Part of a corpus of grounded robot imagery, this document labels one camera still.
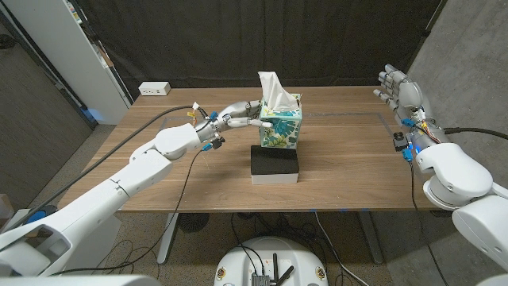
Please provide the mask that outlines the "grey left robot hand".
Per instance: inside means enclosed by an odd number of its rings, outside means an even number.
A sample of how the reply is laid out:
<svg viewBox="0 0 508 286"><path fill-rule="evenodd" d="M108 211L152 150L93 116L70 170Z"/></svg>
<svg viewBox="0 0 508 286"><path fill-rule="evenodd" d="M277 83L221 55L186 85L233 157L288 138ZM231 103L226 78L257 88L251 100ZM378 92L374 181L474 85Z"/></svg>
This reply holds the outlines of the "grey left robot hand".
<svg viewBox="0 0 508 286"><path fill-rule="evenodd" d="M220 132L225 132L233 128L245 126L257 126L271 128L270 122L263 122L259 119L261 103L259 100L248 102L235 102L227 106L224 110L213 112L203 122L196 126L196 132L201 142L215 137Z"/></svg>

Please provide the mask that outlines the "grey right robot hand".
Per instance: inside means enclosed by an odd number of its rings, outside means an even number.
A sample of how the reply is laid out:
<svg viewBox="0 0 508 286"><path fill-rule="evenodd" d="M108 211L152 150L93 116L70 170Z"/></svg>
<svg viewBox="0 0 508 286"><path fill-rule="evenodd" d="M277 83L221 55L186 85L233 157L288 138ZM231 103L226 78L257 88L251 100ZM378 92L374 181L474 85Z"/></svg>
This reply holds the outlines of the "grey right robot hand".
<svg viewBox="0 0 508 286"><path fill-rule="evenodd" d="M390 64L379 73L382 89L374 94L394 112L395 121L406 130L407 140L417 151L440 143L450 143L436 124L428 98L418 84Z"/></svg>

